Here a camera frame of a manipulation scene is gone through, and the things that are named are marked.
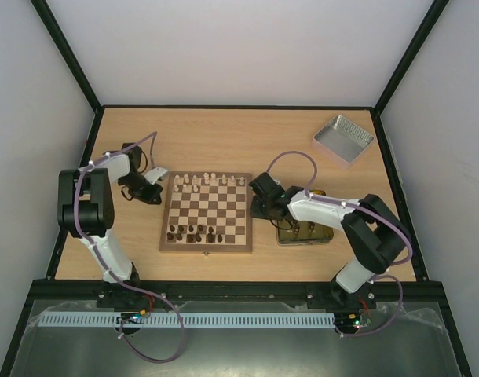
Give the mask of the gold tin box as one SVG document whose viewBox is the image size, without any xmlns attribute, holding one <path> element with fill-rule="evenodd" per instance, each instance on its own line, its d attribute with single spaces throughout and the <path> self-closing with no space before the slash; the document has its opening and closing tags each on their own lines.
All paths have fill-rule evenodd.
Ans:
<svg viewBox="0 0 479 377">
<path fill-rule="evenodd" d="M 327 244 L 334 238 L 334 230 L 312 221 L 297 221 L 287 213 L 272 222 L 277 242 L 281 246 Z"/>
</svg>

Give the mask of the wooden chess board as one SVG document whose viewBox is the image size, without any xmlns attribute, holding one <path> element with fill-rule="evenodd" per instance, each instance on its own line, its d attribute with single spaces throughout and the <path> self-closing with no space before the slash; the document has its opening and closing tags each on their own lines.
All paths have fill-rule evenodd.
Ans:
<svg viewBox="0 0 479 377">
<path fill-rule="evenodd" d="M 243 172 L 215 172 L 218 185 L 203 184 L 202 171 L 175 171 L 169 176 L 169 188 L 164 206 L 159 251 L 174 253 L 201 253 L 204 255 L 220 253 L 251 253 L 253 250 L 252 217 L 250 205 L 252 190 L 248 184 L 252 174 Z M 184 183 L 184 174 L 190 177 L 190 184 Z M 225 174 L 228 180 L 226 186 L 221 186 L 221 176 Z M 199 179 L 199 191 L 192 191 L 192 177 Z M 176 176 L 183 178 L 181 190 L 174 191 Z M 230 186 L 230 177 L 235 176 L 236 187 Z M 246 184 L 240 186 L 240 177 L 245 177 Z M 166 240 L 169 225 L 176 229 L 174 239 Z M 176 240 L 177 227 L 184 227 L 183 239 Z M 197 243 L 186 242 L 188 226 L 196 229 L 198 225 L 204 227 L 202 241 Z M 212 226 L 215 233 L 215 243 L 207 243 L 208 228 Z M 223 235 L 223 243 L 217 242 L 217 235 Z"/>
</svg>

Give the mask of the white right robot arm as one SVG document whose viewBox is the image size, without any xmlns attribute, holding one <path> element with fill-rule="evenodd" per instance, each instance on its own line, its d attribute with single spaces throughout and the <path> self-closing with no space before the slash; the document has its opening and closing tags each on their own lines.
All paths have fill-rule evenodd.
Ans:
<svg viewBox="0 0 479 377">
<path fill-rule="evenodd" d="M 337 199 L 291 186 L 283 189 L 267 172 L 250 184 L 254 196 L 251 214 L 274 225 L 285 222 L 292 231 L 302 222 L 343 232 L 352 258 L 329 283 L 327 296 L 338 307 L 358 301 L 358 291 L 392 265 L 410 261 L 413 254 L 408 231 L 376 195 L 363 199 Z"/>
</svg>

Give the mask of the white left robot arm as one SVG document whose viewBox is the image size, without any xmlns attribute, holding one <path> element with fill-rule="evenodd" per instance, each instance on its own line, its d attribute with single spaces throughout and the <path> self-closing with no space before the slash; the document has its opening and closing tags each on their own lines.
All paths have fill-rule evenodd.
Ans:
<svg viewBox="0 0 479 377">
<path fill-rule="evenodd" d="M 58 178 L 57 220 L 62 229 L 80 240 L 100 266 L 102 279 L 148 298 L 159 297 L 140 288 L 136 267 L 122 251 L 113 230 L 115 208 L 111 185 L 126 189 L 128 199 L 160 205 L 159 184 L 168 170 L 154 165 L 139 143 L 125 143 L 98 160 L 76 170 L 62 170 Z"/>
</svg>

